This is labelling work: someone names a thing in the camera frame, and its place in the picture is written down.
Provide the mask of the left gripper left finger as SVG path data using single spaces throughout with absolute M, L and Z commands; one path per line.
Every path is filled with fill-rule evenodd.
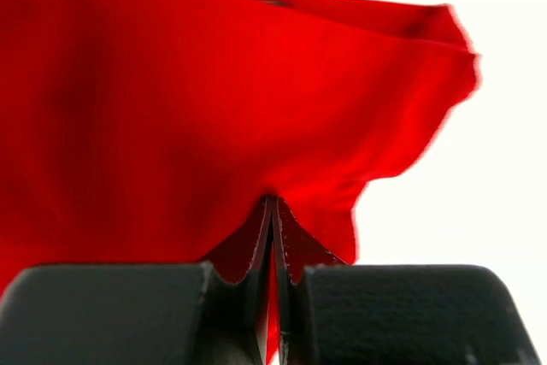
M 2 363 L 265 363 L 272 205 L 197 263 L 24 270 L 1 301 Z

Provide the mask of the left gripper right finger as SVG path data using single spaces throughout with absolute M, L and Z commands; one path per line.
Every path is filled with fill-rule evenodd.
M 506 285 L 474 265 L 351 266 L 272 201 L 283 364 L 537 364 Z

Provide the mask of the red t shirt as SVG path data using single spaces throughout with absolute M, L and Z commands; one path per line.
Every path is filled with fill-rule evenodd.
M 200 262 L 265 197 L 354 266 L 362 191 L 477 80 L 446 5 L 1 0 L 1 301 L 35 266 Z

